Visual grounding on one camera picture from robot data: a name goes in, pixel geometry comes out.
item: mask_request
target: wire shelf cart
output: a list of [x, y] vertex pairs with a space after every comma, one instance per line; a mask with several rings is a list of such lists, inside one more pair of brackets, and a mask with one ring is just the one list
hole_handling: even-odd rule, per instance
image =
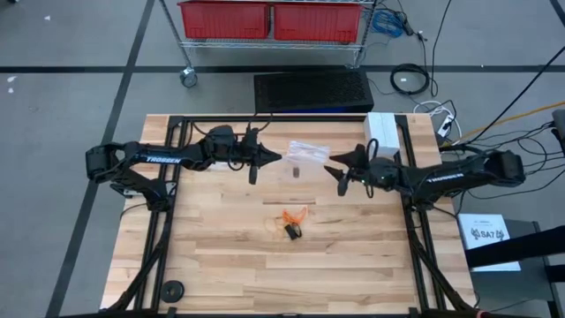
[[[230, 0], [233, 2], [257, 2], [257, 0]], [[180, 81], [185, 87], [193, 87], [198, 82], [198, 77], [192, 66], [191, 59], [187, 52], [190, 48], [218, 48], [218, 49], [334, 49], [334, 50], [348, 50], [353, 52], [353, 64], [352, 66], [359, 67], [361, 60], [360, 57], [363, 56], [366, 49], [367, 36], [369, 35], [371, 28], [371, 21], [373, 20], [373, 15], [375, 8], [377, 6], [378, 0], [267, 0], [261, 2], [268, 3], [293, 3], [293, 4], [361, 4], [370, 5], [369, 14], [365, 19], [365, 27], [363, 28], [363, 33], [360, 36], [360, 41], [354, 43], [342, 43], [342, 42], [323, 42], [323, 41], [278, 41], [275, 40], [273, 35], [273, 27], [270, 27], [270, 31], [267, 39], [187, 39], [183, 40], [180, 37], [175, 23], [170, 15], [169, 8], [165, 4], [165, 0], [159, 0], [161, 7], [165, 13], [165, 17], [169, 22], [169, 26], [172, 30], [175, 40], [177, 41], [177, 46], [183, 54], [185, 59], [186, 68], [180, 73]]]

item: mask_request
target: butcher block tabletop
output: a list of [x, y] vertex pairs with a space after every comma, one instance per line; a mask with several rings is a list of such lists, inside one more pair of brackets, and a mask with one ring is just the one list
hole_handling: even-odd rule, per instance
[[[440, 163], [430, 117], [406, 117], [418, 167]], [[162, 145], [168, 121], [168, 115], [148, 115], [140, 142]], [[198, 127], [206, 132], [225, 124], [235, 133], [247, 125], [218, 121]], [[202, 137], [192, 132], [192, 142]], [[293, 140], [327, 146], [331, 155], [350, 152], [365, 144], [363, 123], [273, 121], [259, 139], [283, 159], [262, 167], [256, 185], [248, 183], [246, 167], [181, 170], [164, 282], [182, 282], [185, 295], [174, 304], [161, 301], [160, 312], [173, 306], [178, 313], [407, 314], [408, 307], [419, 307], [400, 194], [375, 189], [369, 199], [361, 184], [352, 183], [339, 197], [337, 182], [321, 163], [300, 163], [296, 170], [284, 157]], [[159, 165], [134, 169], [157, 178]], [[144, 201], [126, 200], [124, 208]], [[436, 206], [453, 212], [449, 199]], [[293, 216], [307, 210], [302, 238], [291, 241], [284, 231], [285, 210]], [[427, 214], [441, 271], [474, 304], [455, 218], [434, 210]], [[149, 217], [145, 206], [122, 217], [101, 307], [113, 304], [139, 271]], [[417, 214], [414, 223], [419, 224]], [[422, 268], [434, 307], [431, 278]], [[150, 307], [154, 273], [147, 280], [145, 307]]]

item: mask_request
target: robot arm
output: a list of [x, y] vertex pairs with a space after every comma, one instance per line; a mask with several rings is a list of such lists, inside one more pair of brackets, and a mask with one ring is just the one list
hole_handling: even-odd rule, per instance
[[[350, 181], [359, 181], [367, 188], [407, 194], [415, 206], [425, 208], [430, 208], [444, 195], [485, 185], [519, 186], [525, 181], [522, 159], [510, 151], [484, 152], [468, 146], [453, 146], [445, 150], [468, 150], [475, 155], [455, 162], [416, 168], [376, 157], [376, 154], [369, 159], [365, 146], [357, 145], [353, 152], [330, 157], [347, 165], [349, 170], [346, 173], [328, 166], [325, 168], [339, 182], [338, 195], [345, 195]], [[371, 192], [367, 191], [367, 194], [372, 197]]]
[[136, 163], [180, 164], [187, 170], [203, 171], [212, 163], [226, 162], [250, 166], [249, 183], [257, 181], [258, 169], [282, 157], [258, 144], [257, 128], [247, 127], [245, 136], [237, 140], [231, 126], [221, 125], [210, 130], [195, 144], [184, 148], [173, 148], [140, 144], [132, 141], [125, 144], [109, 143], [87, 151], [87, 175], [95, 183], [111, 181], [112, 189], [125, 195], [126, 190], [143, 194], [151, 210], [170, 208], [169, 193], [165, 182], [148, 179], [131, 169]]

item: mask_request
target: white box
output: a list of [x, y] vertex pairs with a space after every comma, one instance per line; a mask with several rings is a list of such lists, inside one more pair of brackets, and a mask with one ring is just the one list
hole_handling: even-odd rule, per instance
[[[398, 131], [394, 113], [367, 113], [365, 118], [365, 139], [369, 142], [372, 138], [379, 141], [379, 156], [393, 156], [400, 150]], [[373, 153], [374, 145], [371, 145], [369, 154]]]

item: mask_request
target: black floor stripe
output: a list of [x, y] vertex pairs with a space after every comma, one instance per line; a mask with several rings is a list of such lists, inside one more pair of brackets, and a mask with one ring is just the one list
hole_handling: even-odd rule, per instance
[[0, 73], [52, 74], [52, 73], [123, 73], [124, 66], [0, 66]]
[[563, 7], [561, 7], [559, 0], [549, 0], [549, 2], [553, 6], [555, 13], [557, 13], [557, 16], [559, 17], [561, 23], [565, 27], [565, 11], [563, 11]]
[[[258, 72], [315, 72], [339, 70], [342, 65], [234, 65], [234, 66], [196, 66], [196, 73], [258, 73]], [[396, 65], [363, 65], [366, 72], [391, 72]], [[436, 65], [435, 72], [539, 72], [543, 65]], [[0, 66], [0, 73], [122, 73], [128, 72], [129, 66]], [[134, 66], [132, 73], [177, 73], [184, 69], [179, 66]], [[565, 72], [565, 65], [551, 65], [546, 72]]]
[[[133, 68], [139, 55], [139, 49], [141, 48], [141, 43], [143, 42], [143, 37], [147, 30], [147, 23], [151, 17], [153, 6], [154, 0], [147, 0], [138, 26], [138, 31], [135, 34], [135, 40], [133, 41], [130, 56], [128, 57], [127, 65], [125, 66], [116, 98], [114, 99], [114, 105], [112, 106], [112, 111], [110, 112], [108, 123], [104, 130], [104, 135], [102, 136], [102, 143], [110, 142], [114, 136], [114, 132], [116, 131], [117, 120], [119, 119], [120, 112], [124, 106], [125, 95], [127, 94], [127, 89], [130, 85], [130, 81], [132, 80]], [[85, 231], [87, 230], [88, 219], [90, 218], [97, 190], [98, 185], [90, 181], [88, 183], [85, 197], [80, 206], [77, 222], [74, 224], [74, 229], [72, 230], [71, 241], [69, 242], [67, 251], [64, 255], [63, 265], [59, 271], [55, 289], [51, 295], [51, 301], [49, 302], [49, 307], [46, 313], [47, 317], [59, 316], [61, 313], [64, 297], [67, 293], [67, 289], [69, 288], [69, 283], [71, 282], [72, 272], [77, 262], [77, 258], [79, 257], [80, 245], [82, 244]]]

